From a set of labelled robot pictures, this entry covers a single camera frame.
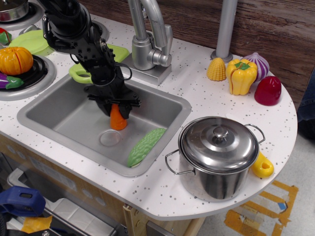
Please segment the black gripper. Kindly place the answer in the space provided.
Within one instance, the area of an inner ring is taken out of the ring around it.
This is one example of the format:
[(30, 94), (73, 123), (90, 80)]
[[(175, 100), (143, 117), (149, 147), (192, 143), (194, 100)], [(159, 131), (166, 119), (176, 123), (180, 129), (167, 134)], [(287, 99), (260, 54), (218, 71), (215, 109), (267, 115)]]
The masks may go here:
[(112, 104), (118, 104), (123, 119), (129, 118), (132, 106), (140, 107), (141, 105), (139, 96), (126, 86), (124, 80), (117, 78), (106, 85), (86, 86), (84, 92), (90, 100), (96, 102), (97, 106), (108, 117)]

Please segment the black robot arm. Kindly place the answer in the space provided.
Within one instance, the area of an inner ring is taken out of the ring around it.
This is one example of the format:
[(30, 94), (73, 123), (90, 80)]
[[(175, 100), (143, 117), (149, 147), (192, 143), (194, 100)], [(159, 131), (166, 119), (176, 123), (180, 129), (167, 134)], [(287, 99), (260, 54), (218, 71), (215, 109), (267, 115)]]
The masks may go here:
[(112, 105), (118, 105), (124, 119), (133, 107), (139, 107), (139, 96), (125, 85), (121, 67), (115, 61), (100, 31), (91, 20), (88, 10), (76, 0), (41, 0), (45, 11), (43, 35), (57, 52), (75, 56), (91, 74), (91, 82), (84, 88), (90, 100), (109, 116)]

